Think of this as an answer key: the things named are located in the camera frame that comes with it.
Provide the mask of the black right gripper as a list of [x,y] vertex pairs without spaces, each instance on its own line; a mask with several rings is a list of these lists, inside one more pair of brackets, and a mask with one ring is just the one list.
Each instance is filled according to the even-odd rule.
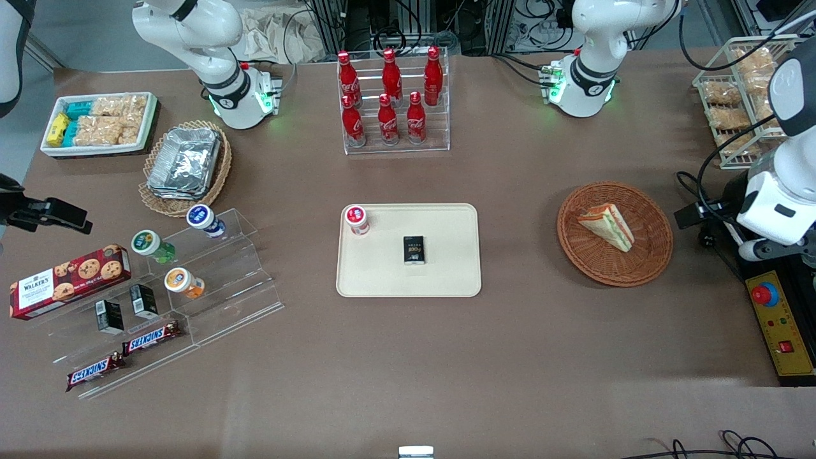
[[49,197],[35,200],[24,194],[24,187],[9,175],[1,175],[1,224],[35,232],[39,226],[60,226],[90,233],[92,222],[87,211],[67,201]]

